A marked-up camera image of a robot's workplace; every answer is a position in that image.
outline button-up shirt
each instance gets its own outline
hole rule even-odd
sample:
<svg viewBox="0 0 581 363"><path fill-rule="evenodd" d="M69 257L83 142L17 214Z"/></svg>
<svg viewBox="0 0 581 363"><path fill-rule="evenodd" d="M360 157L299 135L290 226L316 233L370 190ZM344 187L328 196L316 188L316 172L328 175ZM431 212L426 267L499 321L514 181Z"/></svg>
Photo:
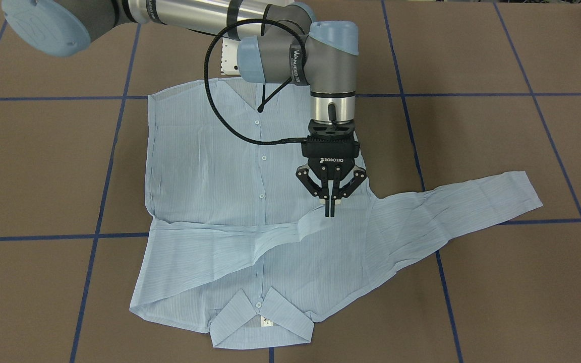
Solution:
<svg viewBox="0 0 581 363"><path fill-rule="evenodd" d="M286 87L263 113L260 85L224 79L210 89L224 118L249 138L307 134L307 87ZM387 198L365 180L325 218L295 177L306 163L300 145L239 140L216 119L203 81L148 97L148 117L145 205L153 221L130 310L210 333L215 347L310 342L314 322L450 239L541 206L526 173L507 172ZM357 164L364 167L362 156Z"/></svg>

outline blue joint cap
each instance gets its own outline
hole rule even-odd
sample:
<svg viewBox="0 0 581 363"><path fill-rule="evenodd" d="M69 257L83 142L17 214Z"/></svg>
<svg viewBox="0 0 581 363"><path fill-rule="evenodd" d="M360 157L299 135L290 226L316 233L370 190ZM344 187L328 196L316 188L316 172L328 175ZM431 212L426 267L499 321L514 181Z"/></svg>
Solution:
<svg viewBox="0 0 581 363"><path fill-rule="evenodd" d="M91 44L82 22L53 0L2 0L2 10L19 37L46 54L68 57Z"/></svg>
<svg viewBox="0 0 581 363"><path fill-rule="evenodd" d="M313 11L313 9L311 9L310 6L306 5L305 3L291 3L289 4L289 6L302 8L302 10L306 12L306 14L309 14L309 18L311 18L311 23L315 23L317 21L317 18L315 18L315 12Z"/></svg>
<svg viewBox="0 0 581 363"><path fill-rule="evenodd" d="M350 21L317 21L309 36L346 53L358 55L358 27Z"/></svg>
<svg viewBox="0 0 581 363"><path fill-rule="evenodd" d="M245 37L237 48L237 67L245 81L266 83L257 37Z"/></svg>

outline shirt label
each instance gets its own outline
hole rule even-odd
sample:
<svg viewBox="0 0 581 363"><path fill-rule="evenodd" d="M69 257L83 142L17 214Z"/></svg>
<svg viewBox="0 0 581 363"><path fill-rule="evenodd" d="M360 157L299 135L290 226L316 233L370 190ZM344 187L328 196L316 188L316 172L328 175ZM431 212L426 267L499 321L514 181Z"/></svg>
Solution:
<svg viewBox="0 0 581 363"><path fill-rule="evenodd" d="M261 326L274 326L275 324L272 320L261 316Z"/></svg>

